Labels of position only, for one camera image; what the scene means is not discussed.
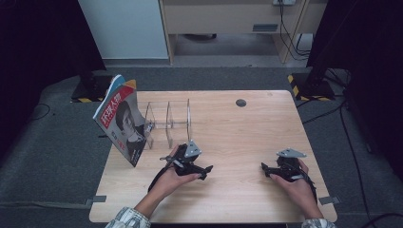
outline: white cabinet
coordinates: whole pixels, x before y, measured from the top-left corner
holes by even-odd
[[[168,59],[158,0],[79,0],[103,59]]]

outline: hand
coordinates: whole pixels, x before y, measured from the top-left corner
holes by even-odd
[[[300,159],[298,161],[301,169],[308,174],[309,169],[305,163]],[[290,199],[301,208],[306,219],[323,219],[311,187],[306,180],[299,179],[289,182],[275,174],[270,174],[270,178],[287,192]]]
[[[178,150],[178,145],[169,154],[173,156]],[[167,196],[171,195],[178,187],[185,183],[198,179],[201,174],[189,174],[178,176],[174,167],[169,167],[157,180],[148,194],[134,208],[147,218],[150,218],[158,204]]]

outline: magazine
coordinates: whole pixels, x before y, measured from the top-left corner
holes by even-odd
[[[136,81],[126,82],[122,75],[114,77],[93,119],[122,155],[136,167],[146,143],[145,118],[137,104]]]

